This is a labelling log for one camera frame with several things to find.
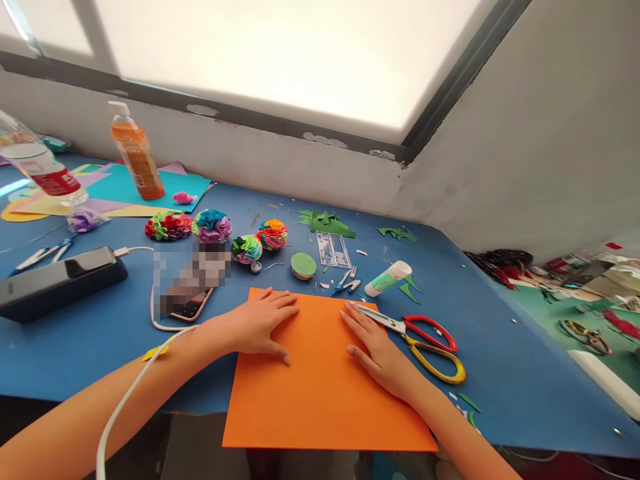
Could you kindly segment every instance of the small pink figure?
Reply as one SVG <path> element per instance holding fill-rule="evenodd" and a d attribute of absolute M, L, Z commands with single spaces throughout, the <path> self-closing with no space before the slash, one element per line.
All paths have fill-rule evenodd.
<path fill-rule="evenodd" d="M 188 205 L 198 200 L 198 196 L 189 195 L 187 192 L 178 192 L 173 196 L 173 199 L 176 200 L 176 202 L 178 202 L 180 205 Z"/>

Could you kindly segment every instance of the teal paper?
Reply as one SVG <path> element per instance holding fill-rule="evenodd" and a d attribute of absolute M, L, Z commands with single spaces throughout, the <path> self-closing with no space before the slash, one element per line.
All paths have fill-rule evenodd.
<path fill-rule="evenodd" d="M 148 205 L 150 207 L 167 208 L 192 211 L 197 201 L 189 205 L 180 205 L 172 197 L 174 194 L 185 191 L 189 195 L 197 195 L 202 198 L 211 180 L 200 175 L 179 175 L 177 173 L 160 171 L 160 179 L 165 186 L 165 196 L 158 200 L 144 200 L 136 190 L 133 179 L 124 165 L 113 165 L 105 173 L 110 175 L 94 183 L 87 190 L 92 199 L 112 200 L 134 205 Z"/>

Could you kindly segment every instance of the window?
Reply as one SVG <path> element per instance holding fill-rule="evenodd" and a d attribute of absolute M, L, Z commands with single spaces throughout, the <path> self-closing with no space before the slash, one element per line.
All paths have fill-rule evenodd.
<path fill-rule="evenodd" d="M 55 71 L 58 81 L 95 83 L 84 88 L 173 102 L 164 106 L 179 97 L 184 109 L 197 105 L 195 113 L 405 162 L 426 142 L 424 124 L 443 114 L 447 97 L 455 102 L 528 4 L 48 0 L 44 9 L 40 0 L 4 2 L 0 50 L 33 57 L 14 45 L 24 38 L 20 28 L 29 32 L 40 53 L 29 62 L 42 61 L 43 77 Z M 0 54 L 6 69 L 25 68 L 26 60 L 11 60 L 7 68 Z M 91 73 L 79 75 L 78 67 Z"/>

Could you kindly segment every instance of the charging cable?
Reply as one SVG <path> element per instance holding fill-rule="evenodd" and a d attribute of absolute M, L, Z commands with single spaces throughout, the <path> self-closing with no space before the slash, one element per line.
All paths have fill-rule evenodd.
<path fill-rule="evenodd" d="M 151 250 L 153 251 L 153 249 L 151 247 L 132 247 L 132 248 L 121 248 L 118 249 L 116 251 L 114 251 L 114 255 L 118 258 L 120 257 L 124 257 L 125 255 L 128 255 L 129 252 L 133 251 L 133 250 Z M 125 396 L 122 397 L 122 400 L 120 400 L 120 403 L 118 403 L 118 406 L 115 408 L 115 410 L 113 411 L 113 413 L 111 414 L 111 417 L 109 418 L 109 421 L 107 422 L 105 429 L 102 432 L 102 436 L 100 437 L 100 442 L 98 442 L 98 452 L 96 454 L 96 459 L 95 459 L 95 477 L 96 480 L 106 480 L 107 478 L 107 474 L 105 472 L 105 451 L 107 449 L 107 440 L 109 438 L 109 434 L 111 432 L 111 428 L 113 427 L 113 424 L 115 423 L 116 418 L 118 418 L 118 415 L 120 414 L 122 408 L 125 406 L 125 403 L 127 402 L 127 400 L 129 400 L 129 397 L 131 396 L 131 394 L 133 393 L 133 391 L 135 390 L 135 388 L 138 386 L 138 384 L 140 383 L 140 380 L 142 380 L 142 378 L 145 376 L 147 370 L 149 370 L 151 364 L 153 362 L 155 362 L 156 358 L 158 358 L 158 356 L 160 356 L 160 354 L 162 354 L 164 348 L 166 346 L 168 346 L 172 341 L 176 340 L 176 338 L 182 337 L 182 335 L 198 328 L 200 325 L 192 325 L 191 327 L 164 327 L 160 324 L 158 324 L 158 322 L 156 322 L 153 318 L 153 286 L 151 287 L 151 322 L 153 324 L 154 327 L 156 327 L 157 329 L 160 330 L 164 330 L 164 331 L 175 331 L 177 332 L 174 336 L 172 336 L 171 338 L 167 339 L 166 342 L 164 342 L 160 347 L 158 347 L 156 349 L 156 352 L 153 354 L 153 356 L 148 360 L 147 364 L 145 365 L 145 367 L 142 369 L 142 371 L 138 374 L 138 376 L 135 378 L 135 380 L 133 381 L 133 383 L 131 384 L 131 386 L 129 387 L 129 390 L 127 390 L 127 392 L 125 393 Z"/>

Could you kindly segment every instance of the hand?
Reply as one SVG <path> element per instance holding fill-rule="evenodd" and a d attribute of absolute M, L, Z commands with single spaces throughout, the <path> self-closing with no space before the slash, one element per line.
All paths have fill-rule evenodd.
<path fill-rule="evenodd" d="M 347 353 L 390 394 L 410 403 L 409 399 L 427 380 L 374 320 L 350 302 L 345 302 L 345 307 L 347 311 L 340 310 L 340 315 L 369 350 L 367 355 L 358 347 L 349 345 Z"/>
<path fill-rule="evenodd" d="M 287 349 L 271 340 L 271 332 L 282 321 L 298 313 L 293 304 L 296 295 L 289 291 L 274 292 L 270 287 L 235 310 L 215 319 L 215 323 L 229 336 L 231 351 L 242 353 L 268 353 L 289 365 Z"/>

